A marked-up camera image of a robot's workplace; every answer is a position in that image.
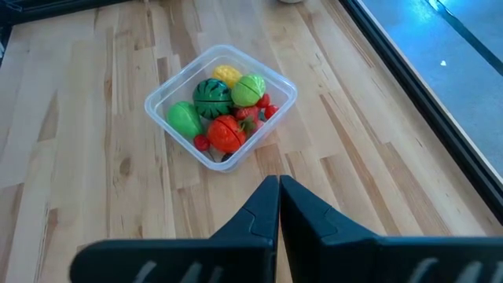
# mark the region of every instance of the toy fruit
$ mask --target toy fruit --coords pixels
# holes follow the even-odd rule
[[[269,94],[264,94],[262,96],[262,98],[260,98],[257,101],[257,104],[255,106],[257,106],[258,108],[265,108],[265,107],[269,106],[269,103],[270,103]]]
[[[193,92],[196,111],[206,119],[214,119],[230,113],[233,101],[230,88],[219,79],[200,82]]]
[[[264,111],[264,115],[266,116],[266,119],[270,119],[274,115],[274,113],[277,112],[279,108],[276,105],[269,105],[266,107],[266,111]]]
[[[222,159],[220,160],[220,162],[227,161],[232,155],[233,155],[232,153],[224,154],[224,156],[222,156]]]
[[[259,112],[259,120],[263,121],[263,122],[266,122],[267,119],[266,119],[266,115],[264,114],[264,112],[260,111]]]
[[[237,110],[236,115],[234,116],[238,120],[244,120],[247,117],[251,116],[253,118],[253,121],[256,122],[259,120],[259,111],[260,109],[256,106],[249,106]]]
[[[236,70],[235,68],[229,65],[220,65],[213,70],[212,78],[220,79],[224,83],[227,84],[230,88],[233,88],[234,85],[239,81],[242,74]]]
[[[253,106],[262,98],[264,91],[266,82],[260,75],[243,75],[232,90],[232,99],[238,106]]]
[[[194,138],[194,147],[201,152],[207,151],[210,149],[210,141],[203,134],[198,134]]]
[[[259,125],[258,119],[254,119],[252,116],[246,117],[246,119],[238,121],[240,129],[246,134],[247,137],[250,137],[255,133],[257,126]]]
[[[246,140],[246,134],[231,115],[220,116],[207,129],[210,143],[223,153],[235,153]]]
[[[187,101],[172,105],[167,114],[167,122],[182,136],[193,139],[203,133],[203,125],[196,109]]]
[[[230,109],[230,115],[232,115],[232,116],[236,117],[236,114],[237,114],[237,112],[239,111],[239,109],[240,109],[239,107],[232,107],[232,108]]]
[[[257,132],[257,130],[259,130],[265,123],[261,120],[258,120],[256,122],[256,126],[255,126],[255,129],[251,132],[251,134],[254,134]]]

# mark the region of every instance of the yellow toy corn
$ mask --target yellow toy corn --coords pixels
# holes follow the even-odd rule
[[[220,65],[215,70],[213,70],[212,78],[220,79],[230,88],[233,88],[234,85],[239,81],[242,74],[236,70],[235,68],[229,65]]]

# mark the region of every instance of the toy tomato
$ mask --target toy tomato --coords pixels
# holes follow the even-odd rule
[[[246,140],[246,133],[231,115],[219,116],[207,129],[210,143],[223,153],[235,153]]]
[[[266,116],[266,119],[270,119],[274,115],[274,113],[277,112],[279,108],[276,105],[269,105],[266,107],[266,111],[264,111],[264,115]]]

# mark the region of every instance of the green toy pear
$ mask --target green toy pear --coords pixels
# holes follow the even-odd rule
[[[196,108],[187,101],[172,105],[166,114],[166,120],[179,134],[189,140],[204,132]]]

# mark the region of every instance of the clear plastic container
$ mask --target clear plastic container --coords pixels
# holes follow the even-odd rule
[[[255,73],[261,75],[266,81],[266,92],[270,95],[271,103],[277,105],[279,110],[228,160],[214,162],[205,154],[198,151],[193,146],[193,141],[187,140],[174,130],[166,122],[165,117],[167,110],[174,103],[178,101],[192,102],[193,91],[197,84],[202,80],[210,78],[213,69],[221,64],[231,65],[242,74]],[[230,172],[243,162],[276,127],[278,122],[285,116],[285,113],[292,107],[296,98],[296,86],[285,77],[232,46],[220,45],[206,50],[198,58],[185,66],[177,75],[170,78],[159,89],[150,94],[145,100],[145,111],[175,141],[179,142],[206,167],[215,171]],[[203,121],[204,126],[207,126],[207,123],[209,121]]]

